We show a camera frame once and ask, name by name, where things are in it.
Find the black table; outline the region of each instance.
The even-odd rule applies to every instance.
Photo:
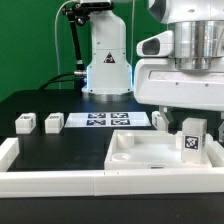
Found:
[[[44,120],[50,113],[63,112],[67,119],[71,112],[145,111],[150,117],[151,112],[157,109],[139,105],[134,99],[116,103],[83,100],[72,90],[16,92],[0,103],[0,142],[17,136],[14,122],[21,113],[35,112],[37,127],[31,135],[19,136],[21,152],[9,172],[103,169],[114,128],[71,128],[63,129],[60,135],[46,135]],[[205,116],[204,112],[188,112],[194,117]],[[186,111],[178,110],[176,115],[180,123],[187,116]],[[213,112],[206,116],[217,120]],[[219,224],[223,223],[223,218],[223,193],[0,199],[2,224]]]

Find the green background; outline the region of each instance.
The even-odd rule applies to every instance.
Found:
[[[57,75],[54,22],[64,0],[1,0],[0,4],[0,101],[15,91],[37,89]],[[127,26],[127,59],[131,51],[132,3],[116,3],[114,13]],[[156,35],[165,26],[148,13],[147,0],[136,1],[134,53],[138,42]],[[79,28],[86,65],[91,61],[91,29]],[[59,17],[61,72],[74,71],[74,51],[66,17]],[[138,58],[134,55],[135,66]]]

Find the white plastic tray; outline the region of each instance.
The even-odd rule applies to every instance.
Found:
[[[181,160],[180,135],[160,131],[115,130],[105,160],[105,169],[209,168],[212,164],[204,154],[203,162]]]

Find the black and white pattern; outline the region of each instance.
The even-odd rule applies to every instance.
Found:
[[[112,113],[111,118],[129,118],[128,113]]]
[[[106,118],[106,114],[88,114],[88,118],[102,119],[102,118]]]
[[[87,126],[105,126],[106,120],[87,120]]]
[[[195,136],[185,137],[185,148],[198,150],[199,148],[199,138]]]
[[[130,125],[130,120],[129,119],[116,119],[116,120],[111,120],[111,125]]]

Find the white box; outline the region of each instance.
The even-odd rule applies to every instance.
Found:
[[[181,159],[184,162],[204,163],[207,120],[187,118],[183,122]]]
[[[58,134],[64,127],[64,114],[52,113],[45,120],[45,132],[47,134]]]
[[[166,131],[167,130],[166,122],[163,120],[159,111],[152,112],[152,125],[158,131]]]
[[[34,113],[22,114],[16,121],[16,134],[30,134],[36,127],[36,115]]]

